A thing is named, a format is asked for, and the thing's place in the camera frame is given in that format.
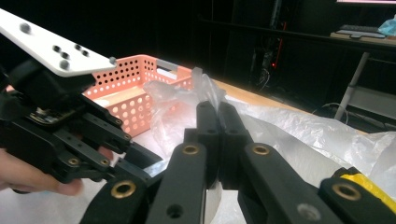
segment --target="wooden table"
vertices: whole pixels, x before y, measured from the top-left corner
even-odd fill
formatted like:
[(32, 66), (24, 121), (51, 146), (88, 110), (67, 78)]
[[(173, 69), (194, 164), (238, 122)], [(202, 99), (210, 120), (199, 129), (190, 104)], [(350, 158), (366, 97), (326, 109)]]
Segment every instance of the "wooden table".
[(235, 86), (229, 85), (224, 82), (220, 82), (217, 80), (214, 80), (215, 83), (221, 88), (224, 89), (227, 92), (227, 95), (232, 96), (235, 99), (241, 100), (243, 102), (246, 102), (251, 105), (266, 105), (266, 106), (273, 106), (273, 107), (280, 107), (280, 108), (287, 108), (287, 109), (292, 109), (296, 111), (302, 111), (300, 109), (297, 109), (295, 107), (292, 107), (290, 105), (284, 105), (280, 102), (271, 100), (269, 98), (266, 98), (264, 96), (260, 96), (258, 94), (255, 94), (250, 91), (245, 91), (242, 89), (239, 89)]

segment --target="dark background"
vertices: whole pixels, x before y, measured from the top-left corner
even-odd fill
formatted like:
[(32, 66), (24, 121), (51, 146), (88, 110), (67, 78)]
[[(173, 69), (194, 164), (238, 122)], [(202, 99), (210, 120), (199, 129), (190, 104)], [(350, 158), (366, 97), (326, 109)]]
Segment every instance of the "dark background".
[[(274, 98), (307, 112), (340, 103), (364, 49), (349, 49), (275, 40), (276, 68), (263, 88), (258, 85), (261, 54), (268, 36), (210, 31), (198, 25), (210, 21), (269, 28), (273, 0), (145, 0), (99, 1), (36, 0), (21, 4), (2, 1), (0, 8), (44, 27), (107, 57), (148, 54), (186, 67), (199, 66), (211, 77)], [(395, 7), (340, 5), (335, 0), (283, 0), (276, 29), (329, 36), (343, 24), (380, 26), (396, 14)], [(257, 52), (257, 61), (252, 57)], [(394, 53), (372, 53), (372, 58), (396, 62)], [(0, 64), (7, 70), (28, 56), (0, 35)], [(396, 94), (396, 65), (369, 61), (359, 84)], [(319, 114), (326, 116), (325, 111)], [(367, 131), (386, 131), (394, 120), (370, 113)]]

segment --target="computer monitor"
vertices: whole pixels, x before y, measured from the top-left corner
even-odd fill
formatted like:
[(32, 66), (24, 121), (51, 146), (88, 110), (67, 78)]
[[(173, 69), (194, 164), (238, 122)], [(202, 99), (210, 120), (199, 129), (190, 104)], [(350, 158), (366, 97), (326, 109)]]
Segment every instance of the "computer monitor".
[(367, 6), (396, 6), (396, 0), (336, 0), (336, 3)]

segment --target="white mounting plate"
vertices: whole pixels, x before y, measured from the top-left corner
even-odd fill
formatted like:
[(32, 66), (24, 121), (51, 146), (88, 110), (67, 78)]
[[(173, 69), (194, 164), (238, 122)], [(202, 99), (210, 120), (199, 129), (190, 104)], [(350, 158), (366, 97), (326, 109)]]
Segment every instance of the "white mounting plate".
[(0, 33), (60, 77), (86, 75), (116, 67), (114, 58), (83, 48), (1, 8)]

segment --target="yellow part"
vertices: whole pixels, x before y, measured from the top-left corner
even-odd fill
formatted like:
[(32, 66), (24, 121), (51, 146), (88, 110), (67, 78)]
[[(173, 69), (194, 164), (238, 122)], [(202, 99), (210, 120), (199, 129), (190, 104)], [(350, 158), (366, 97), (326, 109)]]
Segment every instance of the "yellow part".
[(379, 188), (373, 181), (371, 181), (367, 176), (363, 174), (355, 174), (355, 175), (341, 175), (342, 178), (351, 180), (366, 190), (371, 192), (375, 197), (379, 198), (382, 203), (386, 204), (393, 213), (396, 214), (396, 202), (393, 201), (384, 190)]

